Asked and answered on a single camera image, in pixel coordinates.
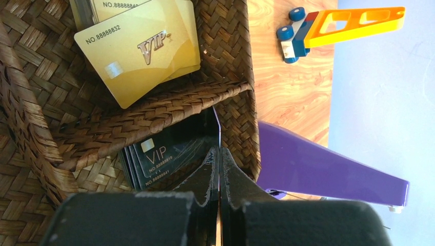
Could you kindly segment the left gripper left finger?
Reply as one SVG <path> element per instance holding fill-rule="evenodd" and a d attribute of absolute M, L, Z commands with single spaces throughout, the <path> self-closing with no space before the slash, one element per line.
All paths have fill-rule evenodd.
<path fill-rule="evenodd" d="M 171 191 L 71 195 L 41 245 L 215 245 L 218 155 L 211 148 Z"/>

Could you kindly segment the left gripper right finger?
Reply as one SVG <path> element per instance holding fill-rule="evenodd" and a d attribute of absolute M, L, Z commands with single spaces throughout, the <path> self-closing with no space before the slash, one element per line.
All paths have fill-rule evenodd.
<path fill-rule="evenodd" d="M 390 245 L 377 213 L 366 203 L 280 201 L 262 190 L 219 150 L 223 245 Z"/>

